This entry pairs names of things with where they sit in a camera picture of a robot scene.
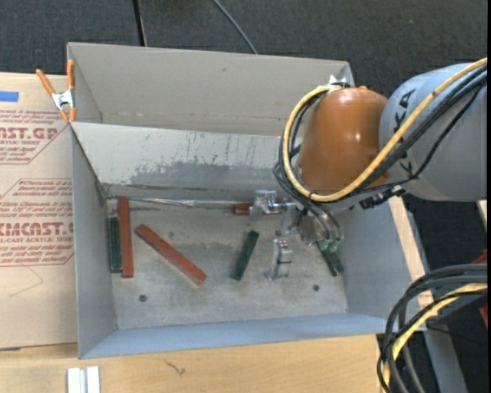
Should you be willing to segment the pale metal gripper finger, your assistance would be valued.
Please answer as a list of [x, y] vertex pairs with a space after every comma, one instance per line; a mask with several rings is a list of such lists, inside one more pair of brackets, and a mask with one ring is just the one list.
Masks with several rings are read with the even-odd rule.
[[275, 238], [273, 240], [273, 256], [265, 277], [272, 281], [286, 278], [290, 274], [293, 250], [286, 239]]
[[295, 203], [288, 197], [280, 196], [276, 190], [257, 190], [253, 194], [250, 218], [258, 220], [264, 215], [278, 215], [293, 207]]

